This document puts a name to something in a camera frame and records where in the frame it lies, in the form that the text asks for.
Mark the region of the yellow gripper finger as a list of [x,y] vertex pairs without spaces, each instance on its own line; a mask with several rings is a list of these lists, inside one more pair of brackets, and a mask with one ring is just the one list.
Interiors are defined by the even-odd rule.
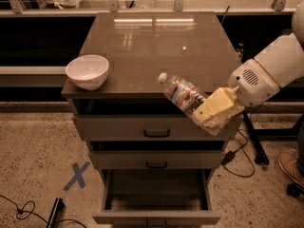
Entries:
[[236,116],[244,110],[244,106],[238,101],[238,92],[238,85],[233,88],[218,88],[193,112],[192,119],[202,124],[215,117]]

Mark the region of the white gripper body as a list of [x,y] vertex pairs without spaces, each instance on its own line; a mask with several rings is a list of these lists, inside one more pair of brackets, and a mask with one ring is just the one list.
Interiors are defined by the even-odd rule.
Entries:
[[238,86],[237,98],[246,107],[262,105],[280,90],[275,79],[254,59],[246,61],[231,74],[228,86]]

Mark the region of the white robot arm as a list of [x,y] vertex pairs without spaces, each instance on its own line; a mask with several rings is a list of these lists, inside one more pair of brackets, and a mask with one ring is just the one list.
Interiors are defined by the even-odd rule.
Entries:
[[304,76],[304,2],[292,17],[292,32],[277,37],[230,76],[194,112],[197,124],[228,121],[247,106],[261,105],[281,88]]

